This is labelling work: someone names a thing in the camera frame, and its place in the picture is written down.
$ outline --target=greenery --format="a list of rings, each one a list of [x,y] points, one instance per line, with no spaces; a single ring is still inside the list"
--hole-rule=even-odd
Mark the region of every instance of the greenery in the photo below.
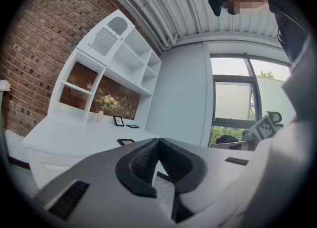
[[[249,120],[256,120],[256,112],[254,110],[254,107],[250,108]]]
[[[221,128],[221,127],[212,127],[210,134],[210,144],[216,143],[216,140],[222,135],[231,135],[241,141],[242,131],[244,129],[230,129],[230,128]]]
[[[257,77],[265,77],[265,78],[271,78],[274,79],[274,76],[272,74],[272,71],[264,73],[264,71],[261,70],[261,74],[257,75]]]

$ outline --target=frosted window glass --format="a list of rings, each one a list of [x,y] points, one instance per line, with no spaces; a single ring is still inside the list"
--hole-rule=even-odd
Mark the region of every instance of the frosted window glass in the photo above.
[[[241,58],[211,58],[211,69],[213,75],[249,75]]]
[[[251,102],[250,84],[215,83],[216,118],[248,120]]]
[[[262,114],[267,115],[266,111],[279,112],[282,115],[284,126],[295,116],[295,110],[288,97],[282,89],[283,81],[258,77],[258,84],[262,102]]]
[[[260,75],[261,71],[264,73],[272,72],[274,79],[281,81],[286,81],[290,75],[290,71],[286,66],[256,59],[251,59],[250,61],[256,75]]]

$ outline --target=white wall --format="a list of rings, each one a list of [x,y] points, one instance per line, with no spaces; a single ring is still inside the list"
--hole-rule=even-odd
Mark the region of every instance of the white wall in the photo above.
[[[23,145],[23,136],[10,130],[5,131],[5,140],[9,151],[9,156],[17,160],[28,163],[29,158],[26,148]]]
[[[213,99],[208,48],[203,43],[175,47],[164,51],[161,61],[145,129],[207,146]]]

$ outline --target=gray wall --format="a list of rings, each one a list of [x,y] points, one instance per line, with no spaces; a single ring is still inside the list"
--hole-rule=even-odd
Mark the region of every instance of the gray wall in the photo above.
[[[207,101],[207,79],[212,85],[212,76],[204,45],[195,43],[166,50],[161,61],[145,129],[160,137],[200,145],[204,128],[209,132],[211,128],[211,120],[205,127],[206,112],[211,113],[207,117],[212,117],[212,109],[206,109],[212,108],[212,97]],[[205,137],[202,145],[207,144]]]

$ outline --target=picture frame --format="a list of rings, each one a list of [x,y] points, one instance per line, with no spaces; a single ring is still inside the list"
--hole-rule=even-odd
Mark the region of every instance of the picture frame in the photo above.
[[[113,119],[114,119],[114,124],[118,127],[124,127],[124,123],[123,123],[123,120],[122,120],[122,117],[120,116],[113,116]]]
[[[128,145],[130,143],[134,143],[135,141],[133,139],[118,139],[117,142],[123,146],[123,145]]]
[[[139,126],[136,126],[136,125],[128,125],[126,124],[127,127],[130,127],[130,128],[140,128]]]

